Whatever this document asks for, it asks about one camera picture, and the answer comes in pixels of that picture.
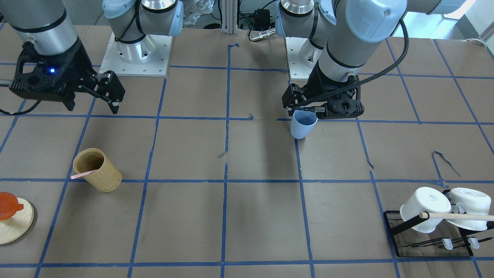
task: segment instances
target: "wooden cup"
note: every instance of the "wooden cup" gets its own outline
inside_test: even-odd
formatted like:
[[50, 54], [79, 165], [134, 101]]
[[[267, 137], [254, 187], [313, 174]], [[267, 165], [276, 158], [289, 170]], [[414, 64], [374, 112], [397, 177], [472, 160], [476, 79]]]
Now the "wooden cup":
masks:
[[85, 149], [74, 159], [74, 171], [78, 174], [92, 170], [97, 171], [82, 178], [101, 192], [110, 192], [122, 182], [122, 173], [97, 148]]

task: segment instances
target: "light blue cup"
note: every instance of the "light blue cup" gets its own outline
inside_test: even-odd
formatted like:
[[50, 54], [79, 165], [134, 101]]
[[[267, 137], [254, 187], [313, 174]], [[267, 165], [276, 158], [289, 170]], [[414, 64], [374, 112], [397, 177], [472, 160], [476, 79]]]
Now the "light blue cup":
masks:
[[291, 117], [290, 133], [295, 139], [304, 139], [316, 123], [316, 113], [296, 110]]

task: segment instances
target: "white mounting plate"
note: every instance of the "white mounting plate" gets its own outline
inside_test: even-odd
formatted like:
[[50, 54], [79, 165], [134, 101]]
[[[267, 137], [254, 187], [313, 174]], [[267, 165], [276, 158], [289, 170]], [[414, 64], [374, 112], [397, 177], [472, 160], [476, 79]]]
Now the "white mounting plate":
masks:
[[285, 45], [287, 46], [287, 59], [288, 68], [290, 69], [290, 80], [293, 81], [307, 81], [309, 75], [312, 72], [312, 68], [306, 66], [300, 56], [300, 49], [304, 45], [307, 39], [286, 37]]
[[101, 62], [100, 73], [112, 70], [118, 76], [148, 76], [148, 77], [166, 77], [168, 62], [171, 51], [171, 39], [169, 36], [151, 36], [156, 44], [155, 60], [150, 60], [144, 64], [130, 64], [120, 58], [115, 42], [115, 35], [112, 33], [105, 56]]

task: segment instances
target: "white cup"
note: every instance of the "white cup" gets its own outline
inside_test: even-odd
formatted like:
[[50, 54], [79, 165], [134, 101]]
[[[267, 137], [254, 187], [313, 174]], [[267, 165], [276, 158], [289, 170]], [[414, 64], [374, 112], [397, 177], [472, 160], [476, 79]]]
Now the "white cup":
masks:
[[304, 139], [316, 123], [316, 113], [296, 110], [291, 117], [290, 133], [295, 139]]
[[[450, 190], [451, 204], [463, 205], [467, 214], [489, 215], [491, 207], [491, 198], [478, 190], [457, 187]], [[481, 220], [464, 220], [464, 219], [446, 219], [449, 223], [471, 231], [487, 230], [487, 221]]]
[[[421, 212], [439, 212], [449, 213], [451, 204], [448, 198], [441, 192], [430, 188], [420, 187], [408, 201], [401, 206], [400, 215], [404, 221], [417, 216]], [[436, 229], [436, 226], [442, 219], [428, 219], [418, 225], [412, 227], [417, 232], [430, 233]]]

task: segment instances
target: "metal post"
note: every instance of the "metal post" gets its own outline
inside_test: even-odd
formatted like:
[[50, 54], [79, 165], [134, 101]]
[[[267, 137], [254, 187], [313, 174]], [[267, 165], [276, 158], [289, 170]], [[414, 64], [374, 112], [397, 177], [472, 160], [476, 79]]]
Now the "metal post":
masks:
[[228, 35], [237, 34], [237, 11], [238, 0], [221, 1], [221, 13], [223, 22], [221, 23], [221, 32]]

